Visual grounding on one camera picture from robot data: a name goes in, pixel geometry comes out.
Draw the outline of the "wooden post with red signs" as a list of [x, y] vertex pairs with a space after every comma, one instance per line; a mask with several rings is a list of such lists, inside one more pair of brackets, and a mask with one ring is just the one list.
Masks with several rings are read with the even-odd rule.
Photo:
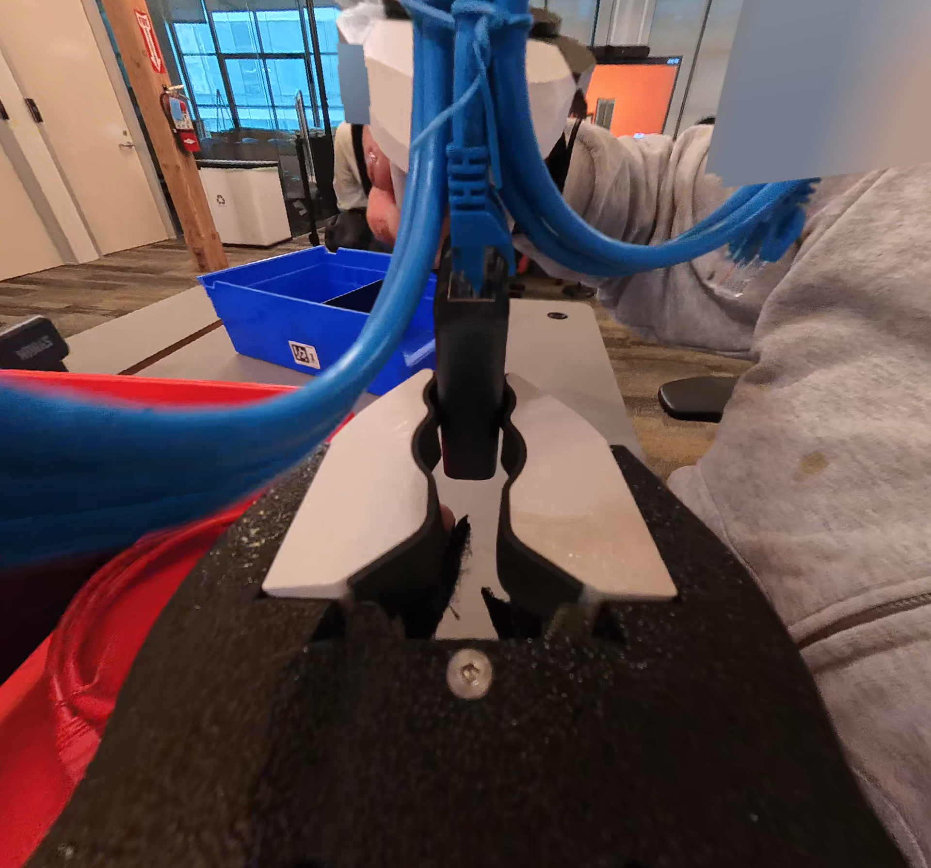
[[228, 266], [193, 153], [180, 143], [165, 100], [167, 63], [146, 0], [101, 0], [185, 244], [200, 272]]

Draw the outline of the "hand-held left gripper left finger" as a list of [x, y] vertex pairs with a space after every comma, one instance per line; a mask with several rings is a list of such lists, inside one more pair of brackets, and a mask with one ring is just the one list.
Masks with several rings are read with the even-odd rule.
[[431, 416], [422, 369], [332, 438], [262, 583], [265, 595], [405, 599], [435, 577], [438, 456], [415, 450]]

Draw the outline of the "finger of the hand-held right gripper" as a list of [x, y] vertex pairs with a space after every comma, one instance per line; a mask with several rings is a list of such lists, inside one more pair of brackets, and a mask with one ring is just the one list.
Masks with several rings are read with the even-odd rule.
[[509, 141], [530, 153], [530, 139], [547, 158], [563, 136], [576, 79], [560, 48], [529, 39], [523, 66], [509, 58]]
[[400, 171], [409, 169], [413, 107], [413, 25], [376, 19], [364, 41], [369, 84], [369, 129]]

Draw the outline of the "grey desk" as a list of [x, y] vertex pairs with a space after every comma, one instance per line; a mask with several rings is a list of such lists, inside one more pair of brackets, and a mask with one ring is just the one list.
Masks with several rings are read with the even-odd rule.
[[[236, 352], [225, 327], [209, 309], [202, 287], [191, 288], [141, 310], [68, 338], [65, 364], [76, 373], [129, 374], [170, 379], [302, 386], [311, 372], [296, 371]], [[512, 300], [506, 370], [560, 399], [588, 420], [611, 444], [643, 452], [611, 369], [592, 309], [583, 303]], [[482, 598], [488, 587], [505, 597], [496, 573], [497, 515], [506, 472], [472, 482], [435, 470], [442, 502], [456, 518], [467, 516], [471, 553], [436, 638], [495, 639]]]

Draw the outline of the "person's right hand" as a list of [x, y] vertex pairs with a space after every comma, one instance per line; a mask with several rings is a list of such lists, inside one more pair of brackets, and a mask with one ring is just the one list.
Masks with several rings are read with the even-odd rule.
[[392, 248], [398, 236], [401, 211], [394, 191], [391, 163], [374, 140], [366, 141], [365, 160], [370, 181], [367, 222], [374, 238]]

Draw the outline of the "blue plastic bin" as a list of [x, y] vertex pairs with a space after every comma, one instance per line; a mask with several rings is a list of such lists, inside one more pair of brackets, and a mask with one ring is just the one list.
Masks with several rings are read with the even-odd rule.
[[339, 399], [389, 394], [435, 381], [436, 276], [429, 274], [407, 326], [368, 328], [393, 257], [313, 246], [199, 276], [241, 355], [322, 378]]

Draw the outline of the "person's grey hoodie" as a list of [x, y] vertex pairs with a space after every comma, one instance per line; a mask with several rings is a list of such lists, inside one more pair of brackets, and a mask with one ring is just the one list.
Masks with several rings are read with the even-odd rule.
[[930, 170], [825, 180], [670, 487], [751, 571], [911, 866], [930, 845]]

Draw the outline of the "black desk device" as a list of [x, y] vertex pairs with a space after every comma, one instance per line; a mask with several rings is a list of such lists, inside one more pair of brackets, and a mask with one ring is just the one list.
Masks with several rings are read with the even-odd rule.
[[31, 316], [1, 330], [1, 369], [67, 373], [69, 345], [46, 316]]

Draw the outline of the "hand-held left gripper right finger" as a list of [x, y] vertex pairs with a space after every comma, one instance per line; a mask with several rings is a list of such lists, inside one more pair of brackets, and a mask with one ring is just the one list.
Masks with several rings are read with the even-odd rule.
[[497, 574], [514, 603], [662, 602], [678, 590], [611, 444], [508, 375]]

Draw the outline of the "orange display screen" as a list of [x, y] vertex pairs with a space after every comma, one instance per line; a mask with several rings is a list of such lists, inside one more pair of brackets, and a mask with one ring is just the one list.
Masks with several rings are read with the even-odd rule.
[[680, 69], [680, 57], [597, 64], [586, 92], [588, 120], [616, 138], [663, 133]]

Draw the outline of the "black ethernet adapter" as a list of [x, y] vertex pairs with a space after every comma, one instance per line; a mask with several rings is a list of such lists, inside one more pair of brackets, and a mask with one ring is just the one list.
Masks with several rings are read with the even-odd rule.
[[505, 397], [508, 269], [488, 247], [479, 287], [455, 269], [451, 252], [436, 283], [436, 414], [446, 475], [481, 481], [495, 475]]

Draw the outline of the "person's right forearm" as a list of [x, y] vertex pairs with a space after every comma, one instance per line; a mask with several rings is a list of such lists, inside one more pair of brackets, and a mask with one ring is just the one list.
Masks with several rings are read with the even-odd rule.
[[[706, 172], [710, 126], [665, 135], [617, 138], [579, 125], [563, 188], [566, 203], [593, 228], [619, 241], [653, 246], [686, 232], [730, 195]], [[764, 305], [790, 269], [798, 246], [765, 265], [736, 296], [719, 282], [731, 265], [725, 249], [628, 278], [585, 278], [617, 322], [640, 337], [755, 360], [754, 336]]]

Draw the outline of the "large grid window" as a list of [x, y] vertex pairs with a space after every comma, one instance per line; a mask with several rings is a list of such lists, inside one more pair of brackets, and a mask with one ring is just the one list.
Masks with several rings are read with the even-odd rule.
[[344, 120], [336, 18], [314, 0], [147, 0], [199, 132], [336, 128]]

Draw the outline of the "red fire extinguisher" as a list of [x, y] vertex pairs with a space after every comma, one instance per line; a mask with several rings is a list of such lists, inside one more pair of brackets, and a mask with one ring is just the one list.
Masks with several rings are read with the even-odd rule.
[[177, 84], [164, 86], [159, 99], [178, 147], [186, 153], [199, 153], [200, 141], [196, 133], [190, 103], [182, 86]]

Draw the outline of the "white recycling bin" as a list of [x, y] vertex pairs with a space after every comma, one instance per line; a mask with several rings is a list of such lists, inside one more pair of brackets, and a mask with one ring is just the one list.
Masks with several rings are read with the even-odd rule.
[[291, 239], [278, 163], [201, 160], [197, 166], [224, 246], [265, 248]]

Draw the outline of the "red plastic bin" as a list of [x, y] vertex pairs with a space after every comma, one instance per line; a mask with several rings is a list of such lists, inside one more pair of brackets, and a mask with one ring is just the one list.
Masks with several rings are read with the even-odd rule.
[[6, 371], [2, 375], [2, 866], [22, 866], [96, 754], [130, 666], [195, 563], [258, 500], [221, 500], [144, 535], [59, 529], [65, 502], [100, 481], [29, 492], [7, 451], [35, 401], [183, 411], [247, 406], [291, 387], [243, 382]]

